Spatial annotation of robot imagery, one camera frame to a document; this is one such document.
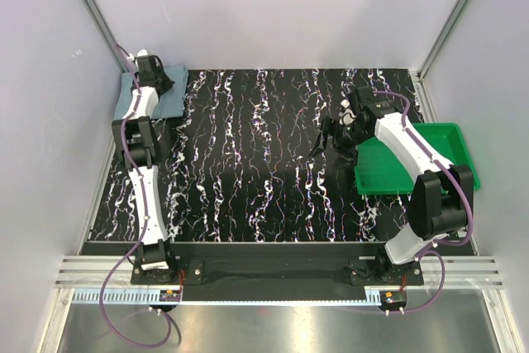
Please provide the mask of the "blue-grey t shirt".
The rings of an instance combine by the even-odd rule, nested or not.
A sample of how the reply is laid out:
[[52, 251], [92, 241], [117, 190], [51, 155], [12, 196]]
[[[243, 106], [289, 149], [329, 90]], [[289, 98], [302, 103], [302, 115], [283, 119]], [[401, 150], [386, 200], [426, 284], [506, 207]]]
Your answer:
[[[181, 117], [183, 115], [188, 69], [183, 65], [179, 65], [165, 67], [164, 71], [174, 84], [171, 89], [161, 95], [158, 103], [153, 108], [153, 112], [150, 115], [153, 120]], [[121, 75], [121, 90], [114, 112], [114, 120], [121, 120], [127, 114], [131, 107], [134, 88], [135, 85], [131, 73], [123, 73]]]

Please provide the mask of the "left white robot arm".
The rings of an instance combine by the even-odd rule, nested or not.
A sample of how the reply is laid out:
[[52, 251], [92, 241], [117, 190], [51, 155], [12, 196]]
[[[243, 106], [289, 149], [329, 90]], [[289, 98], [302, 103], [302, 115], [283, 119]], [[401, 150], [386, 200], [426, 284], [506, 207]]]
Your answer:
[[164, 71], [160, 57], [140, 50], [128, 59], [136, 65], [131, 75], [130, 102], [112, 122], [119, 160], [131, 180], [136, 200], [139, 236], [131, 249], [133, 284], [169, 284], [179, 272], [170, 248], [159, 193], [160, 146], [153, 116], [163, 94], [174, 82]]

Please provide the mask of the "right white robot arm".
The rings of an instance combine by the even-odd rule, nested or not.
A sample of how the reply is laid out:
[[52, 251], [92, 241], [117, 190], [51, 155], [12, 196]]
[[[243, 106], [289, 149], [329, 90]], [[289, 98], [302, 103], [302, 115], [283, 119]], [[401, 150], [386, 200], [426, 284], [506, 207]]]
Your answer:
[[352, 269], [352, 275], [361, 280], [376, 278], [393, 284], [435, 246], [463, 246], [474, 232], [473, 170], [435, 150], [409, 121], [410, 107], [409, 99], [400, 93], [355, 88], [341, 101], [336, 118], [322, 118], [308, 155], [315, 158], [331, 144], [338, 154], [335, 165], [353, 169], [359, 145], [375, 138], [393, 153], [414, 183], [405, 226], [364, 268]]

